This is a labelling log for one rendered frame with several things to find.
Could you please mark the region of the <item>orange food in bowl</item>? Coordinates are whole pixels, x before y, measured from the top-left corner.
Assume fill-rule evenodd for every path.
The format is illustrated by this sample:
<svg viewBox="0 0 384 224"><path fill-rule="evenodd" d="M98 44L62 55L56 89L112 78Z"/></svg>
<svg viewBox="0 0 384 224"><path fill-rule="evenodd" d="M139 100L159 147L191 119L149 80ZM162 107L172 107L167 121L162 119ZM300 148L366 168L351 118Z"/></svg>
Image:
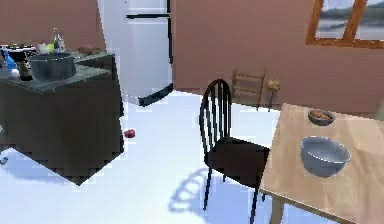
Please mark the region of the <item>orange food in bowl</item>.
<svg viewBox="0 0 384 224"><path fill-rule="evenodd" d="M331 117L329 117L327 114L325 114L324 112L322 111L313 111L311 112L311 114L317 118L317 119L323 119L323 120L330 120Z"/></svg>

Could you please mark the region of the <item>small grey bowl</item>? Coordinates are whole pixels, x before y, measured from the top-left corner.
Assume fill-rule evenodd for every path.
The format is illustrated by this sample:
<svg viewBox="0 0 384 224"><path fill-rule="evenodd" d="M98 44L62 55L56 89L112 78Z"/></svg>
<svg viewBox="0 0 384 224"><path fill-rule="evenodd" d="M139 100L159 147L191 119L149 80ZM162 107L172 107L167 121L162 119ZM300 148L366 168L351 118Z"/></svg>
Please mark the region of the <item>small grey bowl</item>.
<svg viewBox="0 0 384 224"><path fill-rule="evenodd" d="M312 109L308 112L308 119L317 126L328 126L334 120L334 115L329 111Z"/></svg>

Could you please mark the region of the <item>large grey bowl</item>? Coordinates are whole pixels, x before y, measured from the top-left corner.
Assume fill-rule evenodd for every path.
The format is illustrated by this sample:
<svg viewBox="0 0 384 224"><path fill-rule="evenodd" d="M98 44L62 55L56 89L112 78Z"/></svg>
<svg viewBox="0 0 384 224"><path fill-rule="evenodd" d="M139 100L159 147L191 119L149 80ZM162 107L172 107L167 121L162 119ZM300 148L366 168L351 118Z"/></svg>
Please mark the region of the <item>large grey bowl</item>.
<svg viewBox="0 0 384 224"><path fill-rule="evenodd" d="M350 151L344 145L321 136L303 138L300 156L304 168L322 178L337 174L351 159Z"/></svg>

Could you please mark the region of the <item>black spindle chair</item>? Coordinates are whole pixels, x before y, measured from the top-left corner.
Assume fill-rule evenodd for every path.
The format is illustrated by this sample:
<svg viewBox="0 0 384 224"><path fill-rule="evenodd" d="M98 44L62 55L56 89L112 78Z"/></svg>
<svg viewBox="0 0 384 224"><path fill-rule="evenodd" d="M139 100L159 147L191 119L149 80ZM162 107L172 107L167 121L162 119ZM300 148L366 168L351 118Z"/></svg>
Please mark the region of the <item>black spindle chair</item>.
<svg viewBox="0 0 384 224"><path fill-rule="evenodd" d="M216 170L241 185L254 189L249 224L254 224L258 191L270 149L232 137L232 96L223 79L211 82L200 104L199 127L204 150L204 163L209 168L203 209L207 209L212 171Z"/></svg>

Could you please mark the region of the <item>small brown wooden rack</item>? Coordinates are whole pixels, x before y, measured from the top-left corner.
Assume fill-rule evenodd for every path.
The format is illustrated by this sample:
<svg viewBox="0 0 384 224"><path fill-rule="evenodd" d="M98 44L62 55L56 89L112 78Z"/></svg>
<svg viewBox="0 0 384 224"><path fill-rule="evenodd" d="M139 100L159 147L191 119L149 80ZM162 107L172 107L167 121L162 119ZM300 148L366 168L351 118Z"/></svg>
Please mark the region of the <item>small brown wooden rack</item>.
<svg viewBox="0 0 384 224"><path fill-rule="evenodd" d="M236 68L231 78L232 97L239 103L259 109L261 107L265 76L265 73L257 75L255 73L242 72Z"/></svg>

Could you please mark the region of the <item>white fridge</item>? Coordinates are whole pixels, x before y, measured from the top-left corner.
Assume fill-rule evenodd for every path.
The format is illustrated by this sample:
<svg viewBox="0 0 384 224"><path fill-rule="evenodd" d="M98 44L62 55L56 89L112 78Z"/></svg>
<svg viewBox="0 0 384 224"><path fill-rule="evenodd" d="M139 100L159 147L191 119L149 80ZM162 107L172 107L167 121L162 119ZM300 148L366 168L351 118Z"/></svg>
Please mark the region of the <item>white fridge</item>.
<svg viewBox="0 0 384 224"><path fill-rule="evenodd" d="M148 106L173 91L166 0L97 0L123 98Z"/></svg>

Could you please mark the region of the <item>small yellow lamp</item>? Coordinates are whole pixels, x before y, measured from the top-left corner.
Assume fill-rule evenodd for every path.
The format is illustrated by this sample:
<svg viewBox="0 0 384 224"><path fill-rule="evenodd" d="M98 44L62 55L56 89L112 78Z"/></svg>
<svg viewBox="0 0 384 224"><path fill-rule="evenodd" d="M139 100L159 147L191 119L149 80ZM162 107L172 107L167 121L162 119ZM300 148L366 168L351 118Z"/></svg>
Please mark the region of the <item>small yellow lamp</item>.
<svg viewBox="0 0 384 224"><path fill-rule="evenodd" d="M273 104L274 95L280 91L280 81L276 79L271 79L268 83L268 90L271 92L268 110L271 110Z"/></svg>

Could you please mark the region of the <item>dark kitchen counter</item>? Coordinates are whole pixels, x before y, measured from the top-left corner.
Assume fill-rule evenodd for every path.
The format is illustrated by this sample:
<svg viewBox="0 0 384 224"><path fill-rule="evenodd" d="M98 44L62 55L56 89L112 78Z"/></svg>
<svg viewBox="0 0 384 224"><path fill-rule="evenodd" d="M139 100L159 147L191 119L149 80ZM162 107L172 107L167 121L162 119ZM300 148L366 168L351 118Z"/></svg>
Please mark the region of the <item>dark kitchen counter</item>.
<svg viewBox="0 0 384 224"><path fill-rule="evenodd" d="M24 82L0 69L0 155L13 148L80 185L124 152L124 109L114 55L75 66L56 82Z"/></svg>

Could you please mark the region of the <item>grey round pot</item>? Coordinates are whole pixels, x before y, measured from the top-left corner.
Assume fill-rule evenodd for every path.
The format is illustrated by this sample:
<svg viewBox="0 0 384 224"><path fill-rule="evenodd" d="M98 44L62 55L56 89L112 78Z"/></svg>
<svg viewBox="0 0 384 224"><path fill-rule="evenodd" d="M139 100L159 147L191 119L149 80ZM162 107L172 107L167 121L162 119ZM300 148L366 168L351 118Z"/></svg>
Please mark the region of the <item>grey round pot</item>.
<svg viewBox="0 0 384 224"><path fill-rule="evenodd" d="M74 58L70 53L47 53L27 59L32 77L40 81L59 81L76 74Z"/></svg>

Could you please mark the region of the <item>clear glass bottle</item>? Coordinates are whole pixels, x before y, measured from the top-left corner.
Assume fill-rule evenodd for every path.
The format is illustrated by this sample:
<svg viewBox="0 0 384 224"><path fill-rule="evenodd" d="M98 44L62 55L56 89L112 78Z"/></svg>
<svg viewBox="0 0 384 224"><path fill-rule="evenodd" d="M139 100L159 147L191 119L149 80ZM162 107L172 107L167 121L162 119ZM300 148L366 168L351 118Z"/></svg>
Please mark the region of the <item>clear glass bottle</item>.
<svg viewBox="0 0 384 224"><path fill-rule="evenodd" d="M57 28L54 29L53 44L54 44L54 51L55 52L65 52L66 51L64 40L61 37Z"/></svg>

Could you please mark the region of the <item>light wooden table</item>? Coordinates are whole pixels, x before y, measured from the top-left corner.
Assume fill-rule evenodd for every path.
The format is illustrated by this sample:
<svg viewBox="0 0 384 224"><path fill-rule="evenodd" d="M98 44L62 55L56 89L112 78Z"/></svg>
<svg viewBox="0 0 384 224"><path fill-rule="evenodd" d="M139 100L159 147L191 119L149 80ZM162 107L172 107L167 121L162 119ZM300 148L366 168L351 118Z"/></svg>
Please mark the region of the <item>light wooden table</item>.
<svg viewBox="0 0 384 224"><path fill-rule="evenodd" d="M308 107L283 104L260 191L272 197L269 224L280 224L286 204L339 224L384 224L384 121L334 113L317 126ZM302 159L306 137L330 139L350 160L337 169Z"/></svg>

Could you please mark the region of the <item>dark bottle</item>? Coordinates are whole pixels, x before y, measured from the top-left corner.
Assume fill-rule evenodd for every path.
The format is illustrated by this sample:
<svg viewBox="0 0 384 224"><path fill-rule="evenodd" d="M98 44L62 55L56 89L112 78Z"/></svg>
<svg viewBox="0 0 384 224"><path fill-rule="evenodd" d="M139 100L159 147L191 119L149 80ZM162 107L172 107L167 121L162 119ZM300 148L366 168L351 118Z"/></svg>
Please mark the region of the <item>dark bottle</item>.
<svg viewBox="0 0 384 224"><path fill-rule="evenodd" d="M18 70L20 74L20 79L22 81L31 81L32 76L29 74L26 64L24 62L18 62L17 65L18 65Z"/></svg>

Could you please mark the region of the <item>wooden framed window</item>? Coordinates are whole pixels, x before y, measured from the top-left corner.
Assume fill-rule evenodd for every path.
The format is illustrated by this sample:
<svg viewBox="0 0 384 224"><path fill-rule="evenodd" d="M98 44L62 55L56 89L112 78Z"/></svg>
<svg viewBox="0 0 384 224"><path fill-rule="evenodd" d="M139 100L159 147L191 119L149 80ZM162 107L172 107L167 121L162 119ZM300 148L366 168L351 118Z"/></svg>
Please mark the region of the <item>wooden framed window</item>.
<svg viewBox="0 0 384 224"><path fill-rule="evenodd" d="M315 0L306 43L384 49L384 0Z"/></svg>

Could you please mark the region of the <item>black stove top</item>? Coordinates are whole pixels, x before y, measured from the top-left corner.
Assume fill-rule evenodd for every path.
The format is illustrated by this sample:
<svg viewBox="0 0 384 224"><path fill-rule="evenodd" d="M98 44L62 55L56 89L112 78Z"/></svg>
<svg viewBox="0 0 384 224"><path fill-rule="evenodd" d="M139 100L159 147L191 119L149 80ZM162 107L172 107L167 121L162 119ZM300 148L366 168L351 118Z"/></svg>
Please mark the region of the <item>black stove top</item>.
<svg viewBox="0 0 384 224"><path fill-rule="evenodd" d="M9 51L9 52L28 52L36 51L37 49L32 45L24 44L7 44L0 45L0 51Z"/></svg>

